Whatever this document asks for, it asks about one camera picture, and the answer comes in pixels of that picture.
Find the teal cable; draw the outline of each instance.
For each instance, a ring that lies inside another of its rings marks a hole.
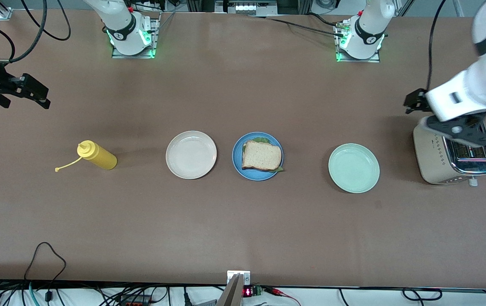
[[[41,306],[41,305],[39,305],[39,303],[37,302],[37,299],[35,298],[34,291],[31,288],[31,281],[30,281],[30,285],[28,286],[28,290],[30,291],[31,299],[34,301],[35,306]]]

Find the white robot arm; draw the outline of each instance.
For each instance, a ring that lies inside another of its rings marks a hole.
[[[83,0],[105,23],[111,43],[124,55],[139,54],[152,44],[150,17],[130,12],[122,0]]]
[[[486,2],[475,16],[472,38],[479,59],[446,83],[426,92],[415,91],[404,104],[414,110],[432,111],[423,118],[424,128],[473,147],[486,143],[486,133],[476,129],[486,116]]]
[[[392,0],[367,0],[361,15],[344,21],[349,24],[350,30],[340,43],[340,48],[358,60],[371,58],[381,47],[384,31],[394,13]]]

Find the white plate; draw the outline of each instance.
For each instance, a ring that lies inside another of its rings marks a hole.
[[[183,132],[167,146],[167,167],[180,178],[194,180],[206,175],[216,161],[216,145],[197,130]]]

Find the plate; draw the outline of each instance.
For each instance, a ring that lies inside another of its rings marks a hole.
[[[232,150],[232,162],[234,163],[235,170],[237,170],[237,172],[239,172],[239,174],[241,174],[245,178],[251,181],[264,181],[275,176],[277,172],[267,172],[267,171],[261,171],[257,169],[241,169],[241,165],[243,164],[243,144],[257,137],[268,138],[268,140],[272,145],[276,145],[280,147],[280,153],[281,153],[280,165],[283,165],[284,153],[283,153],[282,146],[275,139],[275,137],[264,132],[252,132],[239,138],[237,143],[235,143],[234,149]]]
[[[347,143],[330,155],[328,171],[332,180],[343,190],[352,193],[367,192],[379,180],[379,162],[363,145]]]
[[[215,161],[215,142],[207,134],[197,130],[175,136],[167,146],[167,167],[182,179],[201,178],[212,169]]]

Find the toaster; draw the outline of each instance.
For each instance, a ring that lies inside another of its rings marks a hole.
[[[479,129],[486,133],[482,123]],[[430,184],[468,181],[475,187],[477,177],[486,176],[486,145],[469,147],[425,130],[421,125],[414,128],[413,141],[420,174]]]

